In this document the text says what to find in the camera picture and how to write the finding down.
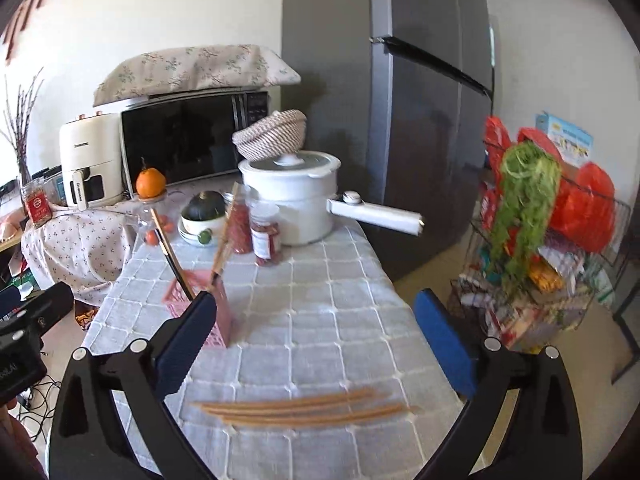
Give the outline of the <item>red filled spice jar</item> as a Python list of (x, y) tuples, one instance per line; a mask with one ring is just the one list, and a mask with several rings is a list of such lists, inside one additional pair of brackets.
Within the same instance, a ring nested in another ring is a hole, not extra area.
[(224, 194), (227, 214), (230, 218), (228, 235), (233, 250), (240, 255), (253, 251), (252, 232), (250, 232), (250, 208), (254, 204), (253, 190), (244, 184), (237, 184), (235, 192)]

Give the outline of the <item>grey checked tablecloth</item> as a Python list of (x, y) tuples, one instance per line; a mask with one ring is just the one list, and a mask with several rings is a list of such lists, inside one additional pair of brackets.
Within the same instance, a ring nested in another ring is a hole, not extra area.
[[(224, 269), (232, 311), (226, 348), (206, 347), (166, 401), (221, 479), (411, 479), (462, 404), (360, 225), (338, 220), (276, 266), (236, 255)], [(204, 402), (320, 396), (372, 387), (406, 414), (323, 429), (224, 425)]]

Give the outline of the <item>labelled red spice jar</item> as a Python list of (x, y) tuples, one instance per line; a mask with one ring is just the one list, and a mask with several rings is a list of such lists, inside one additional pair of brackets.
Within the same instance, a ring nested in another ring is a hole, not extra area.
[(250, 210), (250, 235), (258, 266), (281, 260), (280, 209), (275, 204), (257, 203)]

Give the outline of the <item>red plastic bag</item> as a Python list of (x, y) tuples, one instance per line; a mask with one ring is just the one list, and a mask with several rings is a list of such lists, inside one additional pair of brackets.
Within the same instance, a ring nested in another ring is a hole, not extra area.
[[(602, 252), (613, 240), (615, 232), (615, 188), (608, 174), (593, 162), (580, 168), (570, 166), (562, 159), (561, 152), (552, 140), (536, 128), (518, 130), (518, 143), (532, 141), (558, 160), (562, 167), (562, 180), (556, 196), (549, 226), (577, 244), (586, 252)], [(485, 122), (484, 142), (488, 151), (488, 166), (496, 179), (496, 185), (485, 185), (480, 201), (480, 218), (485, 229), (490, 230), (498, 208), (500, 190), (499, 166), (503, 153), (514, 143), (506, 126), (497, 116), (489, 116)]]

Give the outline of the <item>woven rattan basket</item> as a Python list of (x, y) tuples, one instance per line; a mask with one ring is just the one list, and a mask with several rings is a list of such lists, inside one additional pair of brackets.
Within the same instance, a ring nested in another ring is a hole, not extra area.
[(250, 162), (294, 154), (304, 145), (307, 117), (300, 110), (273, 112), (253, 125), (236, 132), (232, 142)]

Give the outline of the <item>pink perforated utensil holder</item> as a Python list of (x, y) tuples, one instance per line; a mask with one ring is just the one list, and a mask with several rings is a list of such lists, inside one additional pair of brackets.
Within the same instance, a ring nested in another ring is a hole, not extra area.
[[(231, 342), (232, 312), (227, 297), (224, 283), (217, 278), (215, 284), (210, 284), (210, 274), (206, 270), (185, 270), (184, 277), (197, 304), (203, 304), (201, 297), (209, 296), (215, 300), (216, 321), (212, 322), (213, 315), (206, 316), (205, 323), (210, 328), (206, 337), (206, 347), (228, 348)], [(192, 304), (182, 286), (177, 280), (173, 280), (163, 296), (162, 303), (168, 307), (170, 314), (178, 318)]]

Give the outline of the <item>dark grey refrigerator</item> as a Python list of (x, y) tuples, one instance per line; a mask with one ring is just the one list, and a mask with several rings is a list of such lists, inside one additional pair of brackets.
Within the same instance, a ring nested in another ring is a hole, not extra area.
[(420, 235), (369, 228), (390, 278), (466, 230), (492, 107), (486, 0), (283, 0), (281, 92), (307, 117), (306, 147), (342, 161), (338, 185), (416, 211)]

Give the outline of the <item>white air fryer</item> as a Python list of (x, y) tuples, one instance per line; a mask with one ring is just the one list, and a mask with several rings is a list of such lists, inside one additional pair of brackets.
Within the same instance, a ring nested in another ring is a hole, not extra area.
[(122, 200), (120, 130), (119, 114), (81, 115), (62, 125), (58, 146), (67, 206), (86, 210)]

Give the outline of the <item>red label glass jar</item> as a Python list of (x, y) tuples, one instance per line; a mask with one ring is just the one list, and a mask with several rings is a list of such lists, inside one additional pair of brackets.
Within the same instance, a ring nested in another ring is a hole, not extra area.
[(21, 194), (28, 218), (35, 229), (52, 219), (52, 210), (41, 183), (30, 180), (22, 186)]

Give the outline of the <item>green leafy vegetables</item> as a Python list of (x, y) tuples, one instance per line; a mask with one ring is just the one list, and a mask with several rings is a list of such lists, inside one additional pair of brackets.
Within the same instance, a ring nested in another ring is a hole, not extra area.
[(501, 198), (490, 231), (490, 263), (501, 272), (502, 288), (513, 292), (544, 241), (562, 168), (551, 154), (524, 141), (506, 150), (499, 171)]

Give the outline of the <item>black microwave oven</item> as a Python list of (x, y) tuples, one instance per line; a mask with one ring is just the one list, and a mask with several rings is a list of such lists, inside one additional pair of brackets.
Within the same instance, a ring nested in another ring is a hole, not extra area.
[(128, 193), (143, 168), (174, 185), (230, 174), (242, 159), (232, 136), (269, 114), (264, 90), (202, 91), (157, 96), (128, 107), (122, 122), (122, 166)]

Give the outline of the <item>orange fruit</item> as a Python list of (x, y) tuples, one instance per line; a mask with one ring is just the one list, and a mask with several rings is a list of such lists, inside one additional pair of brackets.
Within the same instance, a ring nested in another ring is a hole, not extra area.
[(166, 178), (153, 167), (146, 166), (142, 162), (142, 169), (136, 180), (136, 192), (142, 200), (150, 200), (163, 194), (166, 191)]

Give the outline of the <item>floral cloth cover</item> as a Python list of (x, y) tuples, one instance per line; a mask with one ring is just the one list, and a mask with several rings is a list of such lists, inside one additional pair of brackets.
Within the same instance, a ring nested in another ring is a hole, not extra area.
[(301, 81), (273, 50), (256, 44), (173, 48), (120, 63), (96, 88), (93, 104), (209, 89), (292, 86)]

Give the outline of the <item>dried twig bunch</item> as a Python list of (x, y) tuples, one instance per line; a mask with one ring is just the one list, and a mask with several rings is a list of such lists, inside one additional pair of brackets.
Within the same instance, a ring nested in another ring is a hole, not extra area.
[(21, 186), (32, 180), (27, 166), (27, 143), (30, 118), (43, 84), (41, 73), (42, 70), (38, 70), (26, 86), (20, 84), (15, 91), (14, 99), (10, 98), (9, 89), (6, 89), (6, 102), (2, 110), (4, 128), (1, 130), (1, 135), (14, 151), (17, 182)]

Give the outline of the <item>leaning wooden chopstick in holder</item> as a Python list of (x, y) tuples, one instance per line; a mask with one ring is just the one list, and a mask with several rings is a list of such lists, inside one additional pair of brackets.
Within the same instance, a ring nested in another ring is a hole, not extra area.
[(178, 284), (181, 286), (186, 299), (192, 301), (195, 298), (195, 294), (186, 280), (186, 276), (180, 266), (180, 263), (172, 250), (170, 241), (165, 233), (162, 222), (160, 222), (160, 216), (157, 214), (154, 208), (150, 209), (151, 217), (154, 221), (155, 231), (157, 232), (158, 240), (160, 241), (160, 248), (162, 248), (163, 254), (168, 262), (168, 266), (171, 268), (172, 273)]

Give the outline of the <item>small green lime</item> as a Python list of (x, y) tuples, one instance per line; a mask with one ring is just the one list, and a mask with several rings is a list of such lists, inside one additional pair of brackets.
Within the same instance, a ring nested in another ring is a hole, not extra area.
[(198, 233), (198, 242), (201, 245), (208, 245), (213, 239), (213, 233), (211, 230), (206, 229)]

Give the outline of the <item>floral white cloth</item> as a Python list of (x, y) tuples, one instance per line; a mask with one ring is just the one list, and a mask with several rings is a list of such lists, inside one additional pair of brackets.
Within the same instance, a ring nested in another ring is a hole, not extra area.
[(41, 289), (63, 282), (74, 298), (99, 307), (134, 253), (137, 216), (115, 207), (58, 207), (36, 228), (26, 224), (22, 254)]

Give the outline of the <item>blue white cardboard box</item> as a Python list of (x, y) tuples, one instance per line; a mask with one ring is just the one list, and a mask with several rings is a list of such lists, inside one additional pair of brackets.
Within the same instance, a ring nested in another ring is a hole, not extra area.
[(547, 112), (537, 114), (535, 122), (536, 128), (558, 149), (564, 162), (580, 168), (590, 161), (593, 138), (588, 132)]

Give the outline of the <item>clear jar with tomatoes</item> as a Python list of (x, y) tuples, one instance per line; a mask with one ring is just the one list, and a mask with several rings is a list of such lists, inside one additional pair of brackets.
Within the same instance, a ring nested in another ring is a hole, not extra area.
[(160, 244), (157, 222), (160, 222), (168, 240), (173, 240), (177, 236), (175, 209), (175, 205), (168, 198), (141, 203), (137, 208), (137, 231), (138, 239), (143, 245)]

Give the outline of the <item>white electric cooking pot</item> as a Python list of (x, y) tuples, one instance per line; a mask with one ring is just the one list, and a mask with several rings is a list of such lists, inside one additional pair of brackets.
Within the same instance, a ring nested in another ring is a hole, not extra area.
[(280, 210), (283, 244), (306, 245), (330, 234), (336, 217), (414, 236), (421, 234), (420, 214), (363, 201), (355, 191), (337, 186), (341, 161), (328, 153), (299, 151), (239, 163), (243, 183), (262, 203)]

